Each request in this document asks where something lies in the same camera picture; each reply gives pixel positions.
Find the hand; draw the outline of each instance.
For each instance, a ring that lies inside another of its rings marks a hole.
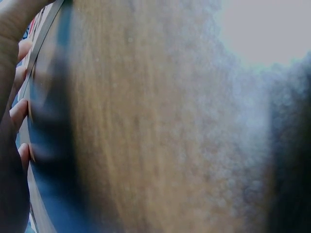
[[[17,150],[17,132],[28,113],[28,102],[12,102],[26,70],[16,68],[31,43],[21,40],[27,26],[53,0],[3,0],[0,3],[0,232],[23,232],[28,222],[27,168],[29,147]]]

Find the finger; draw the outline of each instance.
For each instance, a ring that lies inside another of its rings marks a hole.
[[[16,68],[15,78],[13,87],[10,93],[10,97],[8,100],[8,105],[11,108],[13,101],[18,94],[18,91],[20,90],[21,86],[23,85],[24,81],[26,79],[26,67],[20,66]]]
[[[16,133],[19,131],[25,117],[28,114],[28,101],[25,99],[20,100],[11,110],[10,116],[14,124]]]
[[[33,43],[30,39],[25,39],[20,41],[18,44],[19,52],[18,52],[18,63],[26,57]]]
[[[20,41],[31,20],[52,2],[54,0],[3,0],[0,7],[0,34]]]
[[[18,152],[21,158],[21,164],[23,165],[24,171],[27,171],[30,161],[30,151],[28,144],[26,143],[22,144],[18,149]]]

